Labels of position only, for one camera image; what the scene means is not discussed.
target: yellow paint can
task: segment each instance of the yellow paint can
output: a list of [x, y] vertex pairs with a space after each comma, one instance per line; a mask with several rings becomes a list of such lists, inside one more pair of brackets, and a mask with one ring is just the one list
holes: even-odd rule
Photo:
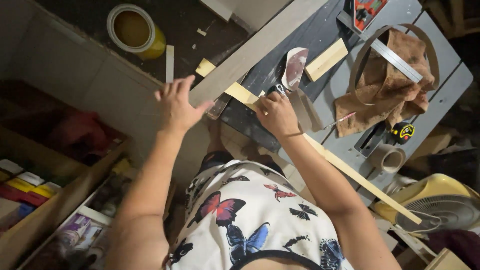
[[158, 58], [167, 45], [165, 35], [150, 15], [132, 4], [119, 5], [110, 12], [107, 30], [117, 46], [142, 60]]

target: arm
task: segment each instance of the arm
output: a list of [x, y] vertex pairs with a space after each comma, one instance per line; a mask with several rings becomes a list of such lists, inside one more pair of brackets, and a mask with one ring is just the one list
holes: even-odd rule
[[350, 183], [301, 135], [289, 100], [272, 93], [261, 101], [264, 108], [257, 112], [260, 122], [279, 140], [318, 207], [331, 219], [352, 266], [359, 270], [400, 269]]
[[115, 218], [107, 269], [159, 269], [165, 265], [169, 246], [162, 217], [173, 164], [186, 132], [211, 105], [207, 102], [194, 109], [188, 103], [194, 79], [190, 76], [175, 80], [165, 85], [162, 93], [156, 92], [163, 116], [162, 128]]

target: butterfly print shirt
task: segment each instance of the butterfly print shirt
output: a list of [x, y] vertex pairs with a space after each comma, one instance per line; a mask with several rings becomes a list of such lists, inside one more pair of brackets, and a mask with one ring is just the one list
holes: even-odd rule
[[241, 269], [259, 258], [353, 269], [328, 216], [266, 166], [233, 160], [200, 173], [186, 193], [185, 225], [167, 269]]

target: roll of tape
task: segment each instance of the roll of tape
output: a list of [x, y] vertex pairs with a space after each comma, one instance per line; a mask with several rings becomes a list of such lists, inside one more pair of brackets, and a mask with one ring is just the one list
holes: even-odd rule
[[368, 158], [376, 168], [387, 173], [397, 172], [405, 163], [405, 151], [393, 145], [379, 145]]

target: purple package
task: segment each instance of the purple package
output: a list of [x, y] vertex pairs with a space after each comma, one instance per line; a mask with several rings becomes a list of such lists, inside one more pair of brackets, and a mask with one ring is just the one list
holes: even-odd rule
[[61, 229], [59, 238], [67, 246], [74, 247], [85, 231], [90, 227], [91, 219], [82, 215], [76, 214], [72, 219]]

